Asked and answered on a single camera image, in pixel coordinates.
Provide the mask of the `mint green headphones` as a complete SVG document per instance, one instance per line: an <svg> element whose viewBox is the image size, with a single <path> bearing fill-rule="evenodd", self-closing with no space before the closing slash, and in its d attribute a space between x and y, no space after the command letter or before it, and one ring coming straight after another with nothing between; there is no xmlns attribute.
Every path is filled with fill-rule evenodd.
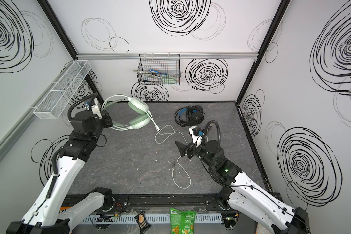
<svg viewBox="0 0 351 234"><path fill-rule="evenodd" d="M107 111L113 104L122 101L127 101L129 108L136 112L138 116L129 121L129 124L127 125L113 121L113 125L111 126L113 130L121 132L128 130L138 130L142 127L145 127L149 123L153 123L157 131L154 137L156 144L163 144L169 137L175 134L180 134L184 140L186 139L183 133L176 131L174 127L169 124L163 128L159 128L159 126L155 123L148 104L139 98L131 97L125 94L112 95L106 101L104 101L101 106L101 111Z"/></svg>

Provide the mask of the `black blue headphones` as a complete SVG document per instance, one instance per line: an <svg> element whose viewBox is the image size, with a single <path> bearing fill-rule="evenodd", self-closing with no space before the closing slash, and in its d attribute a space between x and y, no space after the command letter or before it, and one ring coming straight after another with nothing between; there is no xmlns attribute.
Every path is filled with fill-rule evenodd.
<svg viewBox="0 0 351 234"><path fill-rule="evenodd" d="M181 115L186 114L186 120L181 119ZM175 114L175 122L181 127L199 125L204 121L204 110L200 105L188 105L178 109Z"/></svg>

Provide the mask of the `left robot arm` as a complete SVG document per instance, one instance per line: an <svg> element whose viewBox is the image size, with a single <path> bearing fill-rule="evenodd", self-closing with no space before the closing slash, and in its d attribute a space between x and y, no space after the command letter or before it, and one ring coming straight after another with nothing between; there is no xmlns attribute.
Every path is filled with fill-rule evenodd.
<svg viewBox="0 0 351 234"><path fill-rule="evenodd" d="M52 156L52 175L29 211L9 224L8 234L70 234L95 210L114 207L111 189L95 188L76 205L60 212L67 193L88 161L104 128L112 119L106 111L93 110L98 93L85 96L70 106L67 117L74 130L69 140Z"/></svg>

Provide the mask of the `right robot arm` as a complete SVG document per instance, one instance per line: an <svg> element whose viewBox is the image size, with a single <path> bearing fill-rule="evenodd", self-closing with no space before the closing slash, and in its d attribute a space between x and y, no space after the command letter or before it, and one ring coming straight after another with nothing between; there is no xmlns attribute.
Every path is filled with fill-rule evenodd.
<svg viewBox="0 0 351 234"><path fill-rule="evenodd" d="M189 128L192 142L175 144L181 157L197 157L214 182L222 186L219 203L222 209L233 209L265 227L272 234L309 234L309 215L275 198L257 185L236 164L225 157L221 147L221 131L217 121L204 129Z"/></svg>

